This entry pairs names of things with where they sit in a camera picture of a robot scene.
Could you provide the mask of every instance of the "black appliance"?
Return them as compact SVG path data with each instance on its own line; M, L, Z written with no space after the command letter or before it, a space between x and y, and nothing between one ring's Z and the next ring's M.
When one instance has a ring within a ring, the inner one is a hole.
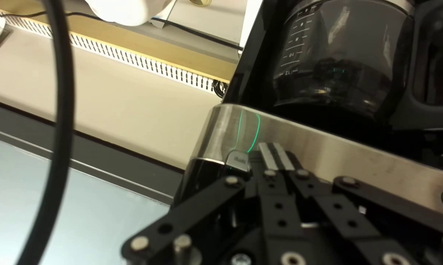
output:
M442 0L290 0L275 13L224 103L443 167Z

